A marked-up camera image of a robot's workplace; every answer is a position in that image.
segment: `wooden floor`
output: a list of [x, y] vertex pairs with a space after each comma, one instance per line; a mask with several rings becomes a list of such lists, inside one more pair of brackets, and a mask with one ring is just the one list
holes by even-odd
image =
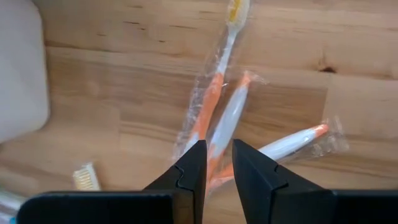
[[[72, 172], [93, 161], [104, 189], [143, 188], [170, 164], [228, 1], [34, 2], [52, 115], [1, 146], [0, 185], [72, 189]], [[235, 136], [260, 147], [338, 115], [350, 150], [288, 167], [324, 187], [398, 188], [397, 10], [395, 0], [257, 0], [231, 70], [270, 84], [250, 92]], [[205, 223], [244, 223], [233, 183], [206, 201]]]

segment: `wood grain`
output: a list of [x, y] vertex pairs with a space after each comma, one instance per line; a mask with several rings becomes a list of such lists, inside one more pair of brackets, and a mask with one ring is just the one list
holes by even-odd
[[[0, 184], [23, 195], [72, 189], [72, 172], [95, 161], [105, 189], [141, 189], [171, 163], [228, 1], [34, 2], [52, 115], [1, 146]], [[269, 84], [249, 92], [235, 137], [260, 147], [337, 115], [350, 150], [287, 166], [324, 187], [398, 188], [398, 2], [254, 5], [230, 72]], [[205, 223], [226, 222], [244, 223], [233, 183], [206, 201]]]

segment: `wooden surface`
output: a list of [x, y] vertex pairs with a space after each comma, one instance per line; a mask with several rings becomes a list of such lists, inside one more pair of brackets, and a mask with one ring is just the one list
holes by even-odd
[[[228, 1], [34, 2], [52, 115], [1, 146], [0, 184], [72, 189], [72, 172], [95, 161], [104, 189], [144, 187], [170, 164]], [[288, 167], [324, 187], [398, 188], [397, 10], [395, 0], [258, 0], [231, 70], [270, 84], [250, 92], [235, 136], [259, 147], [337, 114], [350, 150]], [[244, 223], [234, 184], [206, 202], [205, 223]]]

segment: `black plastic part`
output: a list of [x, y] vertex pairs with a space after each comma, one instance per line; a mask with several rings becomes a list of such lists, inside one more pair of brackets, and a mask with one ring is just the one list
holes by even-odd
[[249, 224], [398, 223], [397, 190], [323, 189], [240, 140], [233, 166]]
[[206, 142], [198, 141], [142, 191], [38, 195], [22, 205], [17, 223], [199, 224], [205, 198], [206, 153]]

